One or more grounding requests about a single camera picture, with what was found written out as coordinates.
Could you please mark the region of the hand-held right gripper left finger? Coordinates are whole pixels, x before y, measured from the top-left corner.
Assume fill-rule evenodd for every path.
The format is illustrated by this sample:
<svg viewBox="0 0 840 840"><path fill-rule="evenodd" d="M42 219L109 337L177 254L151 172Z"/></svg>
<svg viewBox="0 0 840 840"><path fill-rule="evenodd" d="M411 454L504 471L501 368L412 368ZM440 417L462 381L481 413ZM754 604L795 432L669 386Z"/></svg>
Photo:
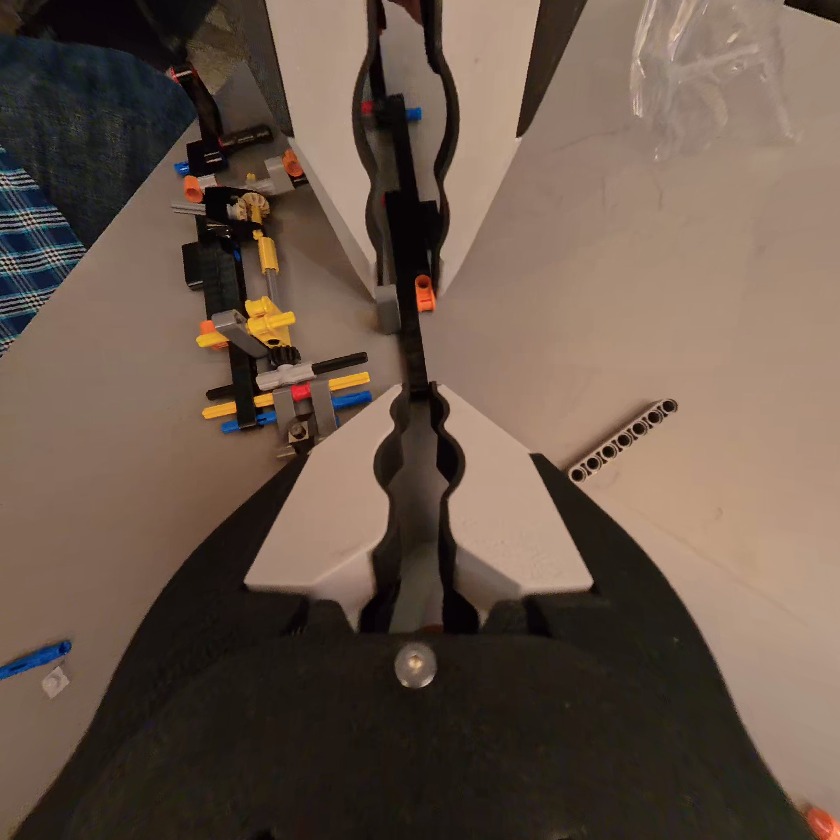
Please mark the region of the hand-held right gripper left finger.
<svg viewBox="0 0 840 840"><path fill-rule="evenodd" d="M404 387L394 385L311 451L245 576L251 591L336 602L354 630L390 629L403 432Z"/></svg>

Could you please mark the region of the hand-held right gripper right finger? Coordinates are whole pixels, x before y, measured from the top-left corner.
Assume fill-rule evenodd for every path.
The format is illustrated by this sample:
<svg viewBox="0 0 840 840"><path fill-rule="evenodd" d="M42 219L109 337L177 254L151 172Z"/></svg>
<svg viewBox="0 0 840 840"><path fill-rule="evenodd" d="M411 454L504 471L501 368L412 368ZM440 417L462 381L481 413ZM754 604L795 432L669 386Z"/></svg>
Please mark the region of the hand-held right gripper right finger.
<svg viewBox="0 0 840 840"><path fill-rule="evenodd" d="M579 594L591 573L526 447L434 384L444 630L477 632L500 602Z"/></svg>

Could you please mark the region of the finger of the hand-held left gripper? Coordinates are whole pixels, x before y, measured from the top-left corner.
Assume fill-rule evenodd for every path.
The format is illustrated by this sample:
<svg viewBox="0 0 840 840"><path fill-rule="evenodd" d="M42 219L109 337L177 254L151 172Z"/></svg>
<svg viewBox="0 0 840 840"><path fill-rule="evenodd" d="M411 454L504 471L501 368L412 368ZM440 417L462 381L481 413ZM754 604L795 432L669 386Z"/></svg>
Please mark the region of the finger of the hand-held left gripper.
<svg viewBox="0 0 840 840"><path fill-rule="evenodd" d="M442 215L437 292L452 285L518 150L540 1L431 2L428 54L444 87L434 162Z"/></svg>
<svg viewBox="0 0 840 840"><path fill-rule="evenodd" d="M290 144L369 298L382 278L378 165L361 104L377 2L268 1Z"/></svg>

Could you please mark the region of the black lego side beam assembly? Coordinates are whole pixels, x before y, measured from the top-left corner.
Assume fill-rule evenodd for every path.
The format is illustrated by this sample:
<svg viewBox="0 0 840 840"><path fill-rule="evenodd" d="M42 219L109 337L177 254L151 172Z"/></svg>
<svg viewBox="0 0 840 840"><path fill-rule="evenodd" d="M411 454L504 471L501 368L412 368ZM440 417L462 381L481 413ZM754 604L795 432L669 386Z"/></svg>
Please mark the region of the black lego side beam assembly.
<svg viewBox="0 0 840 840"><path fill-rule="evenodd" d="M396 187L384 191L381 200L386 223L383 255L392 258L392 272L374 290L377 318L384 333L398 338L410 400L425 403L430 388L417 291L432 290L429 256L438 211L434 203L419 198L408 112L401 94L386 92L380 43L374 48L369 82L371 103L361 112L390 140L396 178Z"/></svg>

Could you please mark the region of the multicoloured lego chassis assembly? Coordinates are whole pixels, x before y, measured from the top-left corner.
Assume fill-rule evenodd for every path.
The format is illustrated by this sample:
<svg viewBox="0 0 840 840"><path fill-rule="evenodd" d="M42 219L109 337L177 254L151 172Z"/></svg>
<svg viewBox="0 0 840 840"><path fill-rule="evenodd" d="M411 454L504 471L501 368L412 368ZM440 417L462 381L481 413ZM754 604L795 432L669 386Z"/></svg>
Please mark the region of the multicoloured lego chassis assembly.
<svg viewBox="0 0 840 840"><path fill-rule="evenodd" d="M248 174L241 185L221 184L230 158L274 139L257 124L228 132L214 96L194 65L174 65L168 76L196 109L199 139L186 147L182 175L184 202L196 238L182 247L185 283L203 295L205 315L196 337L199 348L227 356L231 382L206 394L205 419L221 419L224 434L273 426L280 434L281 459L308 454L340 427L340 414L365 406L366 352L308 361L292 341L295 314L280 305L280 261L266 222L271 199L294 192L308 178L292 150L266 162L268 177Z"/></svg>

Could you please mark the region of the grey lego beam with holes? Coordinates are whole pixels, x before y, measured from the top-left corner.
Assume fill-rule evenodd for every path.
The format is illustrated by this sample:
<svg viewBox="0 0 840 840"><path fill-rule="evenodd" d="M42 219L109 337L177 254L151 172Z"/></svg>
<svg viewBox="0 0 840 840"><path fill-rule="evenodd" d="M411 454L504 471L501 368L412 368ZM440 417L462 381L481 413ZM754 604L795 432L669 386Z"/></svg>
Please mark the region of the grey lego beam with holes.
<svg viewBox="0 0 840 840"><path fill-rule="evenodd" d="M679 403L674 398L648 404L644 410L615 427L597 445L573 461L565 474L576 485L585 483L612 464L619 455L650 435L678 410Z"/></svg>

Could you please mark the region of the long blue lego pin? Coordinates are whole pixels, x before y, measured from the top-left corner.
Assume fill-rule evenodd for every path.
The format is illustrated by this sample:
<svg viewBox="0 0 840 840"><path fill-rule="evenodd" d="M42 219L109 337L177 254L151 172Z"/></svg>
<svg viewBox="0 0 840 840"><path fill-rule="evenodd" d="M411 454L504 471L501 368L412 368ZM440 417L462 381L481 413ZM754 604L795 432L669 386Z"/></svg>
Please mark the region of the long blue lego pin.
<svg viewBox="0 0 840 840"><path fill-rule="evenodd" d="M47 645L1 665L1 680L11 679L29 670L57 662L66 657L72 649L69 639Z"/></svg>

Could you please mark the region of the clear plastic bag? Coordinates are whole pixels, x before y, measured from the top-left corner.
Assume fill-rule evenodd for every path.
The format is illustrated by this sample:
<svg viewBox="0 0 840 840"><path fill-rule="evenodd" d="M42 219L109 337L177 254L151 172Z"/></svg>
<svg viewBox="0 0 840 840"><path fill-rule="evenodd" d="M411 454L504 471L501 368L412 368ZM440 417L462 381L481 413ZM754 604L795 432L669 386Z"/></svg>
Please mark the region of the clear plastic bag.
<svg viewBox="0 0 840 840"><path fill-rule="evenodd" d="M783 2L648 1L629 68L633 115L654 159L720 140L792 144L784 94Z"/></svg>

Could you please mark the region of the blue denim jeans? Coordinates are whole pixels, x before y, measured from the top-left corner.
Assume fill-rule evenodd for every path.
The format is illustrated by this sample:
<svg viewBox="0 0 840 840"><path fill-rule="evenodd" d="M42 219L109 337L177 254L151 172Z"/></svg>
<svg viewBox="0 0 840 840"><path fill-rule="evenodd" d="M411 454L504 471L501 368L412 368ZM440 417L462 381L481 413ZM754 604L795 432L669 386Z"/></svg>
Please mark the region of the blue denim jeans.
<svg viewBox="0 0 840 840"><path fill-rule="evenodd" d="M195 117L176 82L127 52L1 38L2 146L87 249Z"/></svg>

